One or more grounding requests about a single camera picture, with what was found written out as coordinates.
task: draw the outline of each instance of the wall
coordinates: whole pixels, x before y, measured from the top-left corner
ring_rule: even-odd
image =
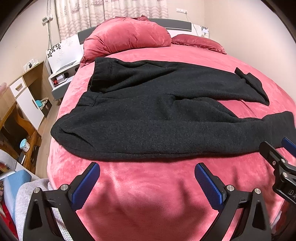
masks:
[[[184,13],[176,12],[176,8],[187,10],[189,21],[204,26],[205,24],[205,7],[204,2],[207,0],[167,0],[168,15],[170,19],[187,21]]]
[[[46,16],[47,0],[37,0],[26,8],[12,23],[0,41],[0,84],[10,84],[24,73],[23,66],[31,59],[46,59],[48,28],[41,19]],[[54,16],[51,21],[52,43],[60,42]]]
[[[257,68],[296,100],[296,43],[260,0],[206,0],[205,26],[226,52]]]

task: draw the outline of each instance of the wooden handle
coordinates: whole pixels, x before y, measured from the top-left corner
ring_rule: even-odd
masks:
[[[36,107],[37,109],[39,109],[39,107],[37,106],[35,100],[32,100],[32,102],[34,103],[35,107]]]
[[[21,87],[22,87],[22,83],[20,83],[15,89],[18,91],[18,89]]]

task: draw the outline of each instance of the wooden floor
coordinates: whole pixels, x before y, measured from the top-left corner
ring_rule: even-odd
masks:
[[[42,143],[38,151],[37,162],[36,162],[36,176],[40,178],[47,178],[47,159],[49,155],[49,147],[52,136],[50,130],[56,121],[57,114],[59,112],[60,103],[54,101],[52,107],[48,113],[48,116],[42,121],[38,132],[42,137]]]

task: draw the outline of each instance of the silver screw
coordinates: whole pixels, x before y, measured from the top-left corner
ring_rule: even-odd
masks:
[[[40,192],[40,188],[35,188],[34,189],[34,193],[39,193]]]
[[[228,191],[231,191],[231,192],[234,190],[234,186],[233,185],[227,185],[226,188],[227,188]]]
[[[66,191],[68,189],[68,185],[67,184],[63,184],[61,185],[61,190]]]
[[[259,188],[255,188],[255,193],[257,193],[257,194],[260,194],[261,193],[261,190],[259,189]]]

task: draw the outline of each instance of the bed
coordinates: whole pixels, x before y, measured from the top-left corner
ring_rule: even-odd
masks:
[[[175,45],[158,48],[130,49],[106,56],[122,61],[176,61],[197,64],[228,72],[240,68],[252,73],[261,82],[270,105],[238,100],[220,101],[239,118],[256,117],[291,111],[296,106],[276,83],[246,63],[218,52],[198,47]],[[69,113],[87,90],[94,71],[94,62],[77,71],[64,99],[58,117]],[[285,149],[278,151],[295,165],[296,159]],[[95,240],[200,240],[217,211],[213,210],[194,177],[194,167],[203,162],[225,184],[242,191],[259,188],[264,196],[273,226],[279,219],[284,200],[272,191],[273,168],[259,153],[232,157],[191,157],[171,162],[97,161],[101,176],[84,207],[77,211],[81,221]],[[47,173],[53,188],[70,183],[90,164],[89,160],[67,152],[51,140]],[[235,228],[232,222],[224,240]]]

